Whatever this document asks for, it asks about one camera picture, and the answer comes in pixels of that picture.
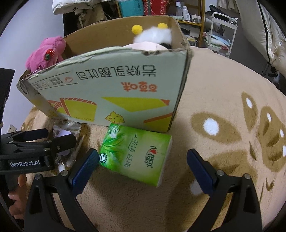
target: electrical outlet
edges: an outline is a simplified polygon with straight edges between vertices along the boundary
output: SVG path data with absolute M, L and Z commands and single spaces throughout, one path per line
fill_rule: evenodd
M 9 129 L 8 129 L 8 133 L 12 133 L 12 132 L 15 132 L 15 131 L 17 131 L 17 128 L 16 127 L 14 127 L 12 124 L 10 124 L 10 127 L 9 127 Z

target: beige plush blanket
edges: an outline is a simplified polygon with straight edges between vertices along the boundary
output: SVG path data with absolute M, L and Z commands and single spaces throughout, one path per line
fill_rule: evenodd
M 252 176 L 264 227 L 286 201 L 286 97 L 245 66 L 209 49 L 192 49 L 184 92 L 168 132 L 173 145 L 162 185 L 155 188 L 97 167 L 77 196 L 100 232 L 186 231 L 208 200 L 186 163 L 190 148 L 229 175 Z M 22 129 L 51 131 L 53 122 L 34 107 Z M 104 126 L 83 125 L 79 155 L 89 148 L 98 150 L 106 131 Z M 28 175 L 29 185 L 34 175 Z M 71 227 L 56 199 L 63 221 Z

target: teal box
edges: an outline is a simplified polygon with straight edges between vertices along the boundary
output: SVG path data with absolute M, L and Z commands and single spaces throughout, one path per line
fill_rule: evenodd
M 142 16 L 144 15 L 142 0 L 119 1 L 119 8 L 122 17 Z

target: yellow pom-pom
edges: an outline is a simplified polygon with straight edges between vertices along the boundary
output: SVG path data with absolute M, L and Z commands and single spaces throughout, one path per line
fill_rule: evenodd
M 133 34 L 138 35 L 143 31 L 143 28 L 140 25 L 134 25 L 131 30 Z
M 165 23 L 159 23 L 159 24 L 158 24 L 158 28 L 160 28 L 160 29 L 167 29 L 167 28 L 168 28 L 168 25 L 165 24 Z

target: tissue pack logo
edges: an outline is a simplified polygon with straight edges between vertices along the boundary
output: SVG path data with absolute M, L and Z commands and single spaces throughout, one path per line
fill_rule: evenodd
M 152 165 L 156 154 L 157 154 L 157 148 L 153 146 L 149 147 L 149 150 L 145 155 L 145 162 L 144 162 L 147 167 L 153 168 Z
M 120 131 L 119 127 L 117 125 L 113 125 L 112 127 L 109 128 L 108 135 L 114 139 L 116 138 L 119 131 Z
M 99 161 L 101 163 L 105 163 L 107 161 L 107 155 L 105 153 L 100 153 L 99 155 Z

